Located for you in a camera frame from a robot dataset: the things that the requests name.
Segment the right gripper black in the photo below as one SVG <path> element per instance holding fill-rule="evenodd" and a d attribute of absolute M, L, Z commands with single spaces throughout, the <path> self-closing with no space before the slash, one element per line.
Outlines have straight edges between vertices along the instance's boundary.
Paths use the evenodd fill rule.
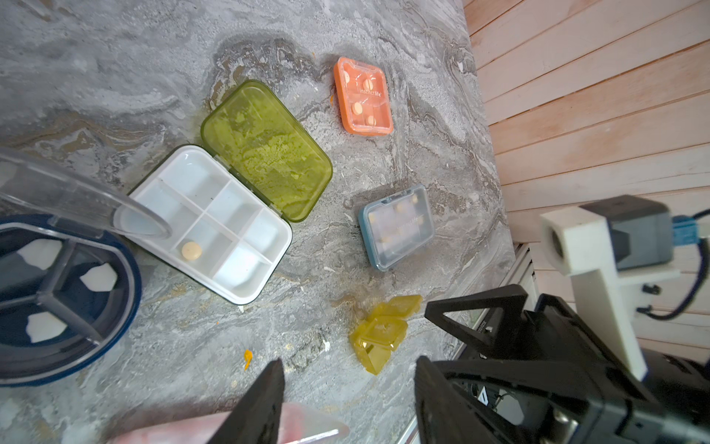
<path fill-rule="evenodd" d="M 636 379 L 562 299 L 512 284 L 427 303 L 465 346 L 434 364 L 497 443 L 706 443 L 709 366 L 643 350 Z"/>

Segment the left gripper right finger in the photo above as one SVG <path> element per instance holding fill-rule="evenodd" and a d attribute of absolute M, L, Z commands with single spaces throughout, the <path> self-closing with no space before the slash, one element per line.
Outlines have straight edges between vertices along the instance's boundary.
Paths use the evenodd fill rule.
<path fill-rule="evenodd" d="M 416 361 L 414 390 L 421 443 L 497 443 L 496 437 L 426 356 Z"/>

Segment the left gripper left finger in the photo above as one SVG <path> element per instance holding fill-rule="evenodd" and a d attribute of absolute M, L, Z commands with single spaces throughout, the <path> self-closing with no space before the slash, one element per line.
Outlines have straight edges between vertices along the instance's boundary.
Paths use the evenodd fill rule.
<path fill-rule="evenodd" d="M 271 361 L 208 444 L 277 444 L 285 392 L 284 367 Z"/>

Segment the pink pillbox clear lid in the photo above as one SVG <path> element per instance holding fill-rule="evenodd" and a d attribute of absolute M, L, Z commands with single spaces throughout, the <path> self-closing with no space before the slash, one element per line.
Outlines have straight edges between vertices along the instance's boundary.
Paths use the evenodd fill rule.
<path fill-rule="evenodd" d="M 111 438 L 108 443 L 207 443 L 230 412 L 152 425 Z M 285 403 L 277 443 L 334 443 L 349 436 L 349 427 L 328 414 L 300 403 Z"/>

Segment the small yellow transparent pillbox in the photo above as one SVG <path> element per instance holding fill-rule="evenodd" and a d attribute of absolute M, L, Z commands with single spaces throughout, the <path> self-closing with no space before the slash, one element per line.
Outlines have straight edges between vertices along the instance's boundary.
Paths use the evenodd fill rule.
<path fill-rule="evenodd" d="M 379 303 L 349 335 L 351 347 L 367 372 L 378 375 L 383 370 L 406 338 L 407 320 L 420 311 L 422 301 L 421 295 L 406 295 Z"/>

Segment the blue pillbox clear lid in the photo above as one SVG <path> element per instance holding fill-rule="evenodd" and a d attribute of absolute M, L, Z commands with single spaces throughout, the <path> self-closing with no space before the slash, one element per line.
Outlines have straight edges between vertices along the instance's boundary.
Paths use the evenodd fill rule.
<path fill-rule="evenodd" d="M 358 220 L 370 264 L 381 272 L 423 247 L 436 233 L 422 184 L 368 203 Z"/>

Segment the orange small pillbox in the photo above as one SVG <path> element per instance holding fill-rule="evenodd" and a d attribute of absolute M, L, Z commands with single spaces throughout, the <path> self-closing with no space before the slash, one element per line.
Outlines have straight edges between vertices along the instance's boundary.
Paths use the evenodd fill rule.
<path fill-rule="evenodd" d="M 383 70 L 340 57 L 334 77 L 344 129 L 361 136 L 390 135 L 394 123 Z"/>

